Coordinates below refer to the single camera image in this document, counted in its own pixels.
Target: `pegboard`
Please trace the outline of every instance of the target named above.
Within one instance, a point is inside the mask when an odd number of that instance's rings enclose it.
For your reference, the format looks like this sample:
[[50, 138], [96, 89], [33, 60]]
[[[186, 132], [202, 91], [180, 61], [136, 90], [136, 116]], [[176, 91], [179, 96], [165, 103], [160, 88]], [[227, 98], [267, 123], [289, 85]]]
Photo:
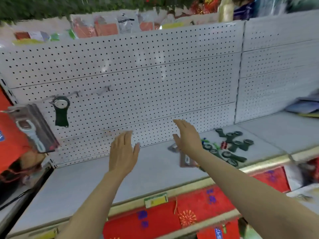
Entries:
[[319, 63], [319, 41], [305, 41], [242, 53], [240, 77]]
[[[240, 53], [12, 89], [20, 101], [68, 95], [68, 128], [55, 126], [47, 99], [38, 107], [58, 139], [236, 101]], [[103, 92], [103, 86], [111, 85]]]
[[243, 51], [319, 38], [319, 10], [252, 18], [245, 24]]
[[241, 52], [243, 21], [1, 49], [9, 88]]
[[172, 140], [173, 133], [179, 134], [177, 126], [173, 123], [173, 119], [187, 120], [195, 126], [198, 132], [231, 125], [234, 123], [235, 106], [235, 102], [233, 102], [65, 139], [62, 141], [59, 151], [50, 153], [50, 158], [57, 163], [57, 166], [66, 166], [107, 156], [111, 142], [124, 130], [134, 130], [132, 145], [140, 142], [141, 147]]
[[319, 64], [241, 78], [235, 123], [281, 111], [319, 87]]

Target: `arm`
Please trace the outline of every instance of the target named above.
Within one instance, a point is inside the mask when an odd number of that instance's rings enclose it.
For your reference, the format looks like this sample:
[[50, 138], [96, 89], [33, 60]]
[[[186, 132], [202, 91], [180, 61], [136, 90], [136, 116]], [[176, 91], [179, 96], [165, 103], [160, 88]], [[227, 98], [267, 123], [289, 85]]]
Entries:
[[136, 144], [133, 150], [131, 136], [132, 131], [124, 132], [112, 142], [109, 171], [57, 239], [98, 239], [102, 234], [115, 194], [138, 159], [139, 144]]
[[174, 123], [181, 133], [180, 138], [173, 135], [178, 148], [206, 170], [263, 239], [318, 238], [315, 213], [204, 150], [198, 132], [188, 122]]

